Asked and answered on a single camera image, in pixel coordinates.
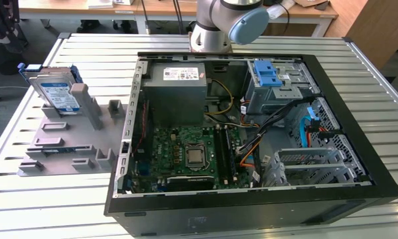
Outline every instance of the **ram slot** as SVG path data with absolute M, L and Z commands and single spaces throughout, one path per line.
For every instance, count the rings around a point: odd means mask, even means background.
M 228 134 L 224 128 L 215 128 L 213 131 L 215 152 L 217 158 L 219 178 L 221 184 L 233 182 Z
M 232 179 L 233 181 L 237 181 L 237 172 L 236 172 L 236 163 L 235 163 L 235 149 L 232 147 L 232 140 L 229 137 L 229 133 L 228 133 L 229 129 L 225 128 L 224 132 L 225 132 L 225 142 L 227 142 L 227 149 L 228 149 L 228 166 L 231 168 L 231 175 L 232 175 Z

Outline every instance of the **aluminum table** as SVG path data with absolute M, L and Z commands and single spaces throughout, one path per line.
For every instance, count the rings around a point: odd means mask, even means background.
M 111 99 L 127 103 L 137 52 L 188 50 L 185 35 L 72 34 L 59 38 L 44 65 L 73 63 L 99 103 L 107 104 Z M 251 45 L 233 45 L 233 50 L 317 56 L 398 183 L 398 93 L 354 44 L 340 38 L 261 37 Z M 31 87 L 0 138 L 0 238 L 131 238 L 113 218 L 103 215 L 109 173 L 23 178 L 16 175 L 43 118 L 41 104 Z M 331 225 L 181 238 L 279 236 L 398 239 L 398 199 Z

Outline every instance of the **cardboard box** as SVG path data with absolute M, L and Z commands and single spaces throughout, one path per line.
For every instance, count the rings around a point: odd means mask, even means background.
M 295 0 L 295 2 L 297 4 L 300 4 L 301 6 L 304 7 L 308 7 L 308 6 L 313 6 L 313 5 L 317 5 L 317 4 L 321 4 L 323 2 L 327 2 L 328 0 Z

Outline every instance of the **table leg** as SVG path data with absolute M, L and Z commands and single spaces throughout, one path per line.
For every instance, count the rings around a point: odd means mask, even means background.
M 136 24 L 139 34 L 147 34 L 147 18 L 144 15 L 136 15 Z
M 49 28 L 51 27 L 51 19 L 40 19 L 44 28 Z
M 315 29 L 313 37 L 324 37 L 332 22 L 332 18 L 320 18 L 320 23 Z

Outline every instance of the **blue drive bay latch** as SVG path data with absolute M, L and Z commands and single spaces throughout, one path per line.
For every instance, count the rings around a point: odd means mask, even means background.
M 255 70 L 260 80 L 260 86 L 283 86 L 284 83 L 279 80 L 277 69 L 271 61 L 257 60 L 253 62 Z

